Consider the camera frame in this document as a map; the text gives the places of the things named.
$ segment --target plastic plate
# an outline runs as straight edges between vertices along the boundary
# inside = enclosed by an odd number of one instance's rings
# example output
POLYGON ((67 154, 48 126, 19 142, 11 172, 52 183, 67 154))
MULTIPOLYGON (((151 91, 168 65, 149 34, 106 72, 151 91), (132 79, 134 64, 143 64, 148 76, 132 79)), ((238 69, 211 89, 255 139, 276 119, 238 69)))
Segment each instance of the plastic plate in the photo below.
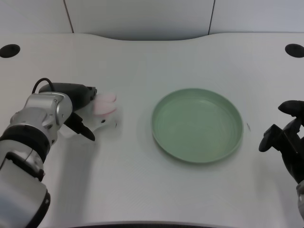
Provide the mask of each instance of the plastic plate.
POLYGON ((156 105, 152 132, 156 142, 172 156, 206 163, 239 148, 243 122, 236 107, 223 96, 204 89, 182 89, 156 105))

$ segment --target robotic arm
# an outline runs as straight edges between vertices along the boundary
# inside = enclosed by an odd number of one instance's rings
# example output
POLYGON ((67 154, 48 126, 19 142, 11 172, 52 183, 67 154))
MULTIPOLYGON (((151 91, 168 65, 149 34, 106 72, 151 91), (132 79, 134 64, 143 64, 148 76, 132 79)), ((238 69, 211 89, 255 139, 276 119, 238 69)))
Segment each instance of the robotic arm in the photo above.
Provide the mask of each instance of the robotic arm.
POLYGON ((40 224, 50 205, 50 194, 41 183, 43 163, 63 124, 95 140, 74 111, 93 100, 96 92, 84 85, 50 83, 31 94, 13 115, 0 137, 0 227, 40 224))
POLYGON ((278 109, 296 118, 283 129, 272 125, 264 133, 259 150, 266 152, 274 147, 281 152, 285 167, 298 183, 298 207, 304 219, 304 137, 300 138, 297 134, 301 125, 304 126, 304 102, 286 101, 278 109))

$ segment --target plate rim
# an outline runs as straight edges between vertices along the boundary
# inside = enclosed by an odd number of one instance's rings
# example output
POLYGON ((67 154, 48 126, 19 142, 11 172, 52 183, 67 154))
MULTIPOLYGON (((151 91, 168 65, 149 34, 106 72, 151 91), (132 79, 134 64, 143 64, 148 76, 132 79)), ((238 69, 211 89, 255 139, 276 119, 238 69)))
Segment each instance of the plate rim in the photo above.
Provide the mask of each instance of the plate rim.
POLYGON ((244 136, 244 123, 243 123, 243 118, 242 118, 242 115, 241 113, 239 112, 239 110, 237 109, 237 107, 229 100, 227 99, 226 97, 224 97, 223 95, 221 94, 218 94, 216 92, 213 92, 211 90, 208 90, 208 89, 202 89, 202 88, 184 88, 184 89, 178 89, 178 90, 175 90, 175 91, 172 91, 171 93, 167 94, 166 96, 164 96, 162 99, 160 99, 158 101, 158 103, 156 104, 156 106, 154 107, 153 109, 153 112, 152 112, 152 116, 151 116, 151 129, 152 129, 152 135, 153 135, 153 138, 154 140, 157 142, 157 144, 161 147, 162 150, 164 150, 166 153, 168 153, 170 156, 173 156, 174 158, 177 158, 183 162, 189 162, 189 163, 196 163, 196 164, 205 164, 205 163, 212 163, 212 162, 216 162, 216 161, 219 161, 219 160, 222 160, 228 156, 230 156, 231 154, 233 154, 234 152, 236 152, 238 150, 238 148, 240 147, 241 143, 243 142, 243 136, 244 136), (167 98, 168 96, 174 94, 174 93, 177 93, 177 92, 181 92, 181 91, 184 91, 184 90, 202 90, 202 91, 207 91, 209 93, 213 93, 213 94, 216 94, 222 98, 224 98, 225 100, 227 100, 232 106, 233 108, 235 108, 240 120, 241 120, 241 136, 240 138, 238 139, 237 143, 235 144, 235 146, 226 154, 216 158, 216 159, 213 159, 213 160, 210 160, 210 161, 189 161, 189 160, 186 160, 184 158, 180 158, 179 156, 176 156, 174 154, 172 154, 171 152, 169 152, 168 150, 166 150, 160 143, 159 143, 159 140, 157 139, 157 137, 155 136, 155 132, 154 132, 154 128, 153 128, 153 117, 154 117, 154 114, 155 114, 155 111, 156 111, 156 108, 158 107, 158 105, 165 99, 167 98))

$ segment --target tabletop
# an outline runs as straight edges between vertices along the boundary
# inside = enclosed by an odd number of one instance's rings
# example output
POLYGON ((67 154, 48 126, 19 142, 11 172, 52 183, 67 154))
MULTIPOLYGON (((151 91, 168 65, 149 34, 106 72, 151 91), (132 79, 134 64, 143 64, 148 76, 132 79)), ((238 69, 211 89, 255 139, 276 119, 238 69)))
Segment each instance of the tabletop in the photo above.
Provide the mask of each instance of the tabletop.
POLYGON ((34 83, 96 86, 115 92, 116 128, 59 135, 45 161, 51 205, 40 227, 118 221, 174 221, 229 228, 293 228, 304 223, 296 182, 280 152, 258 151, 263 133, 292 117, 277 107, 304 100, 304 58, 285 52, 304 34, 216 34, 183 41, 121 41, 87 34, 0 36, 21 51, 0 58, 0 128, 22 109, 34 83), (159 149, 151 132, 157 102, 182 88, 228 98, 244 122, 243 143, 226 159, 204 165, 159 149))

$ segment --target wall seam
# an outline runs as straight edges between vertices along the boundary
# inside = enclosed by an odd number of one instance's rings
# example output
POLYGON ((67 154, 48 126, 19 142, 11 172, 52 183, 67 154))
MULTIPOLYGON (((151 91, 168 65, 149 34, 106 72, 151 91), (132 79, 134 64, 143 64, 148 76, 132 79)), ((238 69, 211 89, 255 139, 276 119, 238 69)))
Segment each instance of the wall seam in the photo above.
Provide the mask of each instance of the wall seam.
POLYGON ((63 0, 63 3, 64 3, 65 8, 66 8, 66 14, 67 14, 68 22, 70 23, 70 27, 72 29, 72 33, 74 33, 74 29, 73 29, 73 25, 72 25, 72 22, 71 22, 71 18, 70 18, 70 15, 68 13, 68 10, 67 10, 66 0, 63 0))
POLYGON ((208 29, 208 35, 210 34, 210 29, 211 29, 211 23, 212 23, 212 18, 213 18, 214 6, 215 6, 215 0, 213 1, 213 7, 212 7, 212 12, 211 12, 211 18, 210 18, 210 24, 209 24, 209 29, 208 29))

